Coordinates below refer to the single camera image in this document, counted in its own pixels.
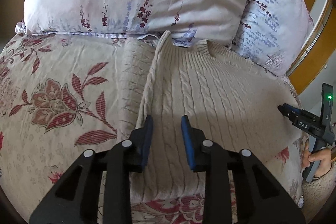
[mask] folded sweater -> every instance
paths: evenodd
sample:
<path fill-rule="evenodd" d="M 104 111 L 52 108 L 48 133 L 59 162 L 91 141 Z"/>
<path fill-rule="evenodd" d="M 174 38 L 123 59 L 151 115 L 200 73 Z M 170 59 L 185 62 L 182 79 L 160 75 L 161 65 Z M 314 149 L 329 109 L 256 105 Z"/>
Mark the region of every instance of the folded sweater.
<path fill-rule="evenodd" d="M 262 77 L 253 63 L 225 47 L 173 46 L 165 32 L 155 50 L 142 94 L 137 127 L 154 119 L 148 168 L 131 175 L 132 202 L 176 198 L 204 191 L 204 174 L 187 164 L 181 117 L 228 150 L 250 149 L 263 163 L 300 137 L 278 111 L 297 102 L 282 80 Z"/>

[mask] hand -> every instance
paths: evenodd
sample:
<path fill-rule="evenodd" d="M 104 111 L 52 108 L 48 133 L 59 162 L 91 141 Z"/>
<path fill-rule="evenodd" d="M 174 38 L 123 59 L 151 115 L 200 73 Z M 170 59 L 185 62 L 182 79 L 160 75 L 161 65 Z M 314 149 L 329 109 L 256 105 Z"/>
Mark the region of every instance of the hand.
<path fill-rule="evenodd" d="M 302 164 L 301 167 L 309 167 L 310 163 L 316 160 L 320 160 L 319 168 L 316 170 L 314 177 L 319 178 L 329 172 L 331 168 L 331 151 L 329 148 L 322 149 L 314 154 L 310 153 L 308 150 L 309 140 L 306 141 L 304 146 L 304 151 L 302 153 Z"/>

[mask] bed sheet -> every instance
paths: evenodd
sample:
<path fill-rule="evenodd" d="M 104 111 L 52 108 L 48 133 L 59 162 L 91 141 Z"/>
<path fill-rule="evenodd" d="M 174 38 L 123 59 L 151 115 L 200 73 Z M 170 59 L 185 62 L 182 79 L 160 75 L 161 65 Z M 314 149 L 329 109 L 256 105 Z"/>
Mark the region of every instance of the bed sheet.
<path fill-rule="evenodd" d="M 84 150 L 100 152 L 116 144 L 122 127 L 119 77 L 125 57 L 132 59 L 134 54 L 125 51 L 125 41 L 19 33 L 1 53 L 0 185 L 26 220 Z M 150 57 L 143 61 L 151 65 Z M 254 69 L 275 77 L 257 65 Z M 146 81 L 147 72 L 139 71 L 138 76 Z M 134 85 L 141 92 L 141 83 Z M 297 96 L 289 82 L 288 89 Z M 272 173 L 295 201 L 301 196 L 300 142 L 272 160 Z M 231 195 L 236 218 L 233 184 Z M 133 222 L 201 223 L 203 205 L 201 194 L 137 203 L 132 205 Z M 98 211 L 101 218 L 101 200 Z"/>

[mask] person's sleeve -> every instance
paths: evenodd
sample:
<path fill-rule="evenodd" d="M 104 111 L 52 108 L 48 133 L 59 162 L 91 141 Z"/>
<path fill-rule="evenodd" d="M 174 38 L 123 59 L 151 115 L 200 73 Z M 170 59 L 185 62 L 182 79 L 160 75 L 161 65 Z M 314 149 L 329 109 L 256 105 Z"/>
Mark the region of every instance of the person's sleeve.
<path fill-rule="evenodd" d="M 331 169 L 323 177 L 311 183 L 303 183 L 304 204 L 302 213 L 309 223 L 326 203 L 336 186 L 336 167 L 332 163 Z"/>

